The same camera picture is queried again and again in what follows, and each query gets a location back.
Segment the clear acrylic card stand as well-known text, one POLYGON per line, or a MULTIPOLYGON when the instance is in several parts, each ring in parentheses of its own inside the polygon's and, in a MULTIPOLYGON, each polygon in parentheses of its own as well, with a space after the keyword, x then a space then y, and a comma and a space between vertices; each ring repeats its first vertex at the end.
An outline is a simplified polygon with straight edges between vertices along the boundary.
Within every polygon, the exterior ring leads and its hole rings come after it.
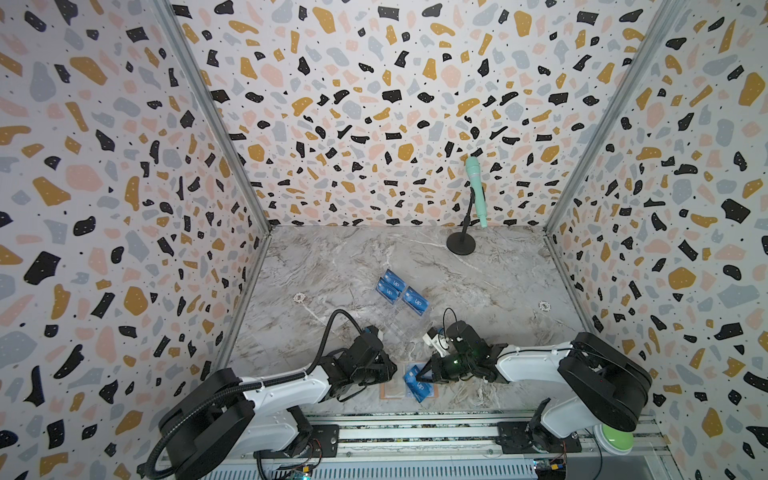
MULTIPOLYGON (((387 269, 392 270, 391 268, 386 268, 384 270, 375 271, 367 278, 366 287, 369 290, 368 296, 372 303, 373 313, 371 316, 374 323, 376 326, 382 328, 385 339, 392 344, 403 346, 424 345, 422 337, 429 328, 428 316, 431 305, 424 316, 417 315, 402 300, 404 291, 401 292, 400 298, 396 303, 390 304, 376 291, 377 282, 380 279, 383 280, 382 276, 387 269)), ((393 272, 407 283, 407 287, 412 287, 420 293, 409 281, 395 271, 393 272)))

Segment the pink leather card holder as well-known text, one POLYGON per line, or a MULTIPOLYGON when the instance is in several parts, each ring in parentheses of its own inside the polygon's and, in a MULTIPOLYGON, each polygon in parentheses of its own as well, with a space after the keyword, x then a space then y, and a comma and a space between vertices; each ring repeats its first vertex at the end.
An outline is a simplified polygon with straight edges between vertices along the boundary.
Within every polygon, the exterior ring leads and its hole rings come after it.
MULTIPOLYGON (((438 391, 437 387, 434 386, 434 389, 435 389, 434 397, 433 398, 428 398, 428 399, 436 399, 436 398, 439 397, 439 391, 438 391)), ((385 401, 415 400, 412 397, 407 397, 406 396, 406 385, 405 385, 405 382, 404 382, 404 378, 393 379, 392 381, 382 385, 380 387, 380 389, 379 389, 379 398, 381 400, 385 400, 385 401)))

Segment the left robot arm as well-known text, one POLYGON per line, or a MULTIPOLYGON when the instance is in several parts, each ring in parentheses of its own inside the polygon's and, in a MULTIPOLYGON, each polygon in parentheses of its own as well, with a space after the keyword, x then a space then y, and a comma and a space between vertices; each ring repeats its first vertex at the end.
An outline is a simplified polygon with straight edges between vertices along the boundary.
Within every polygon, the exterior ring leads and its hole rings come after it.
POLYGON ((161 418, 144 475, 200 479, 235 454, 298 455, 313 431, 303 406, 347 401, 396 372, 373 326, 361 329, 346 348, 320 347, 306 368, 294 372, 255 378, 218 370, 161 418))

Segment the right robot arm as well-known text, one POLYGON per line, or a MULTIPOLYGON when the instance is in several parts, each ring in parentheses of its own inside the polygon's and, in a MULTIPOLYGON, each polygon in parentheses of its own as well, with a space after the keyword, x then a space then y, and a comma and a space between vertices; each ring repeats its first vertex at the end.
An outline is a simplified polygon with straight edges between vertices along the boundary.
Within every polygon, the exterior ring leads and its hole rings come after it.
POLYGON ((578 453, 581 431, 592 434, 604 453, 627 455, 633 449, 633 433, 648 403, 652 378, 598 336, 580 332, 570 342, 548 346, 489 344, 469 324, 457 321, 442 330, 431 329, 425 341, 436 352, 416 375, 422 383, 477 378, 569 387, 569 398, 542 400, 530 420, 499 423, 496 442, 503 453, 578 453))

